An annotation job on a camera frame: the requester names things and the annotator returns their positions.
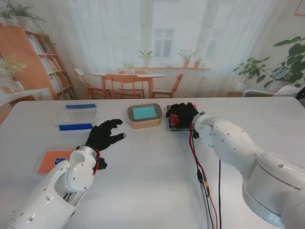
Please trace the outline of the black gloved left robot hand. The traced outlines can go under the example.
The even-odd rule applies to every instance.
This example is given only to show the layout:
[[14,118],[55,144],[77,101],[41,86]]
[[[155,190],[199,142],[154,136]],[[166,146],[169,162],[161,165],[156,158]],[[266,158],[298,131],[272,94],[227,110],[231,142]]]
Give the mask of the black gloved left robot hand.
[[123,121],[121,119],[107,120],[90,131],[86,146],[99,151],[107,149],[110,145],[126,137],[125,133],[112,135],[112,129],[117,128]]

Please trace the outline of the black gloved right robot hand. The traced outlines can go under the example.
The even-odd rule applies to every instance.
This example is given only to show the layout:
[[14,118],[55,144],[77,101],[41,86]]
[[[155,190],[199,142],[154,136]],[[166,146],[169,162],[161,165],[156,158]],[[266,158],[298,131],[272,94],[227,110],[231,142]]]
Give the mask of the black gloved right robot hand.
[[193,118],[199,114],[192,103],[180,103],[173,104],[171,108],[166,112],[166,117],[170,118],[172,115],[176,115],[179,122],[172,125],[176,129],[190,127]]

